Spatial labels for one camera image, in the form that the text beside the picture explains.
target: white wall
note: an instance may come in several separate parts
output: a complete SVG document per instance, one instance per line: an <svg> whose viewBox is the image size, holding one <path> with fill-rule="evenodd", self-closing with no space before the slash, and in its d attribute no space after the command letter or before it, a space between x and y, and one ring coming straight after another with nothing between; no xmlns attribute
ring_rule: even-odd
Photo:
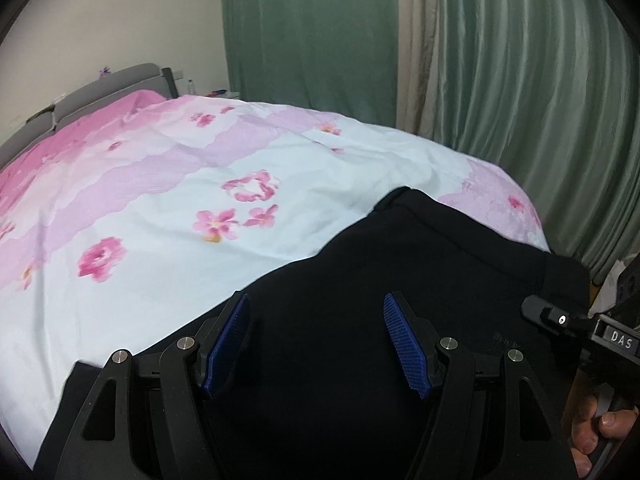
<svg viewBox="0 0 640 480"><path fill-rule="evenodd" d="M227 88L221 0L30 0L0 44L0 143L98 77L142 62L184 70L200 94Z"/></svg>

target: gray headboard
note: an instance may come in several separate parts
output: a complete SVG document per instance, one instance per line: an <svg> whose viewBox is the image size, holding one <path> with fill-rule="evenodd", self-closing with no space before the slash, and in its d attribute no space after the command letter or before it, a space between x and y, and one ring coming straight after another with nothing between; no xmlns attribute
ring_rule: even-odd
<svg viewBox="0 0 640 480"><path fill-rule="evenodd" d="M66 96L51 111L29 120L0 146L0 170L42 139L137 90L153 90L174 99L178 97L170 68L154 63L131 66L100 78Z"/></svg>

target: white bedspread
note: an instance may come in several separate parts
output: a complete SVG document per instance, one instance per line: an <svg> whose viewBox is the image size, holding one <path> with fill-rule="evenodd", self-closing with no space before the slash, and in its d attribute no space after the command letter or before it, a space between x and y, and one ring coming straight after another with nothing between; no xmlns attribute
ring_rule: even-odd
<svg viewBox="0 0 640 480"><path fill-rule="evenodd" d="M547 249L499 168L337 114L132 94L0 173L0 423L33 465L66 377L139 352L411 186Z"/></svg>

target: hand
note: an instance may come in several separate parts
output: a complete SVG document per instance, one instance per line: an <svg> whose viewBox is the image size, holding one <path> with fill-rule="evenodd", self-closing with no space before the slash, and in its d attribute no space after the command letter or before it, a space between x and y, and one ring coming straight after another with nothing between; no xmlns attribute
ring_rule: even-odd
<svg viewBox="0 0 640 480"><path fill-rule="evenodd" d="M613 438L622 441L626 438L638 417L638 409L606 412L594 418L598 409L598 399L589 395L580 403L571 427L572 448L575 468L578 476L584 478L591 471L591 461L587 456L598 445L598 438Z"/></svg>

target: lavender wavy stripe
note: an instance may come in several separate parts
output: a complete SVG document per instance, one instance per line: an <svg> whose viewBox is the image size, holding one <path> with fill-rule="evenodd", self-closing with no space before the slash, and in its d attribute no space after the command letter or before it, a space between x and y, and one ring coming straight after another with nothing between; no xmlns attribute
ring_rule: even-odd
<svg viewBox="0 0 640 480"><path fill-rule="evenodd" d="M197 149L177 145L161 155L148 156L128 166L106 171L100 179L76 195L57 212L50 225L34 225L20 238L2 245L0 288L20 279L34 263L46 262L50 255L69 243L76 233L97 219L122 211L144 194L159 194L176 187L188 174L202 168L218 168L266 148L284 129L268 120L240 117L238 122L216 136L208 146Z"/></svg>

